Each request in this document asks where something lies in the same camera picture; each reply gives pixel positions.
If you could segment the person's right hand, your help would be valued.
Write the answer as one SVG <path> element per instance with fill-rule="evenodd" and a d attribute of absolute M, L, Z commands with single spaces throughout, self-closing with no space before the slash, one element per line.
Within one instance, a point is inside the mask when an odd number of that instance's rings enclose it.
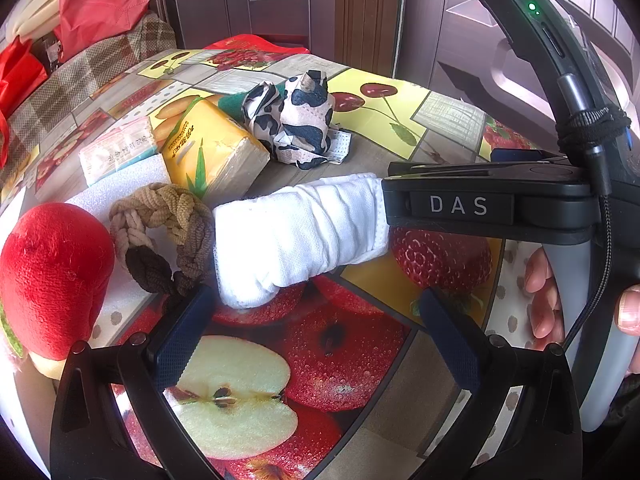
<path fill-rule="evenodd" d="M 528 319 L 534 337 L 533 348 L 542 350 L 549 342 L 564 339 L 562 304 L 550 263 L 542 248 L 528 259 L 524 276 L 525 291 L 533 296 Z M 627 288 L 617 300 L 614 321 L 618 329 L 638 337 L 640 330 L 639 286 Z"/>

